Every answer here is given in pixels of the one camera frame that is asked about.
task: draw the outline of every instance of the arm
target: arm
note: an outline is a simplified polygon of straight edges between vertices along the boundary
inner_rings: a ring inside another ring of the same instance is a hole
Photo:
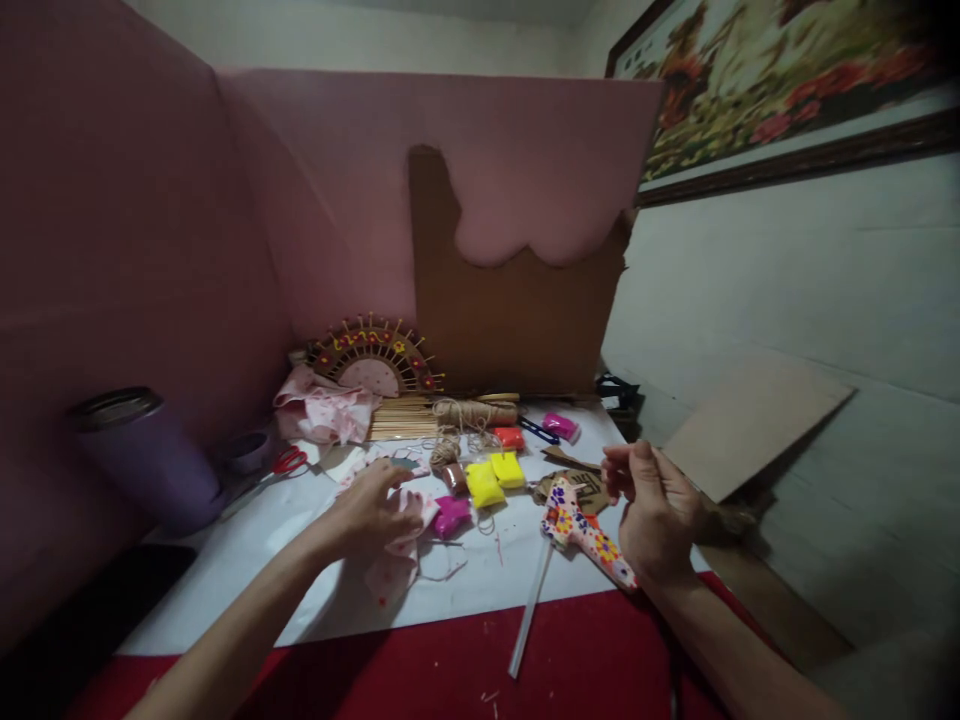
[[[700,497],[662,453],[640,441],[605,448],[602,471],[620,524],[624,557],[731,715],[845,718],[843,709],[792,668],[703,585],[690,564]]]
[[[357,547],[383,547],[420,529],[390,512],[387,492],[410,474],[377,461],[260,571],[203,637],[130,711],[127,720],[229,718],[317,576]]]

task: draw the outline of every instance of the pink wall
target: pink wall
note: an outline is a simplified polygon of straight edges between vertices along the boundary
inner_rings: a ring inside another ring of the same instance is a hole
[[[23,0],[0,96],[2,648],[146,526],[64,408],[148,384],[221,438],[292,333],[209,67],[119,2]]]
[[[467,260],[493,266],[530,245],[565,265],[632,207],[662,92],[603,80],[219,75],[300,338],[369,310],[415,321],[410,147],[443,151]]]

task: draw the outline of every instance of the purple tumbler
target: purple tumbler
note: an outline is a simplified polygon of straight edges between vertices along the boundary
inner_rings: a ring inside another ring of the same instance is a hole
[[[80,444],[120,491],[178,536],[216,520],[226,493],[163,398],[134,387],[69,412]]]

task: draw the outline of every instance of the bundle of wooden sticks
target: bundle of wooden sticks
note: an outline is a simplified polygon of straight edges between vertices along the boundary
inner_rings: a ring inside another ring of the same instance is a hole
[[[433,401],[424,395],[401,395],[383,398],[373,412],[367,440],[415,440],[437,434],[437,418],[431,410]]]

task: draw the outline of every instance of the yellow clay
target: yellow clay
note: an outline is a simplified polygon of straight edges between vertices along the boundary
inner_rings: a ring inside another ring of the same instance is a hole
[[[467,465],[467,487],[473,497],[474,507],[487,507],[487,505],[507,501],[503,490],[497,485],[497,476],[493,472],[492,463]]]
[[[520,469],[515,452],[495,453],[490,456],[490,462],[493,463],[493,471],[500,487],[508,490],[523,487],[526,478],[523,477],[523,470]]]

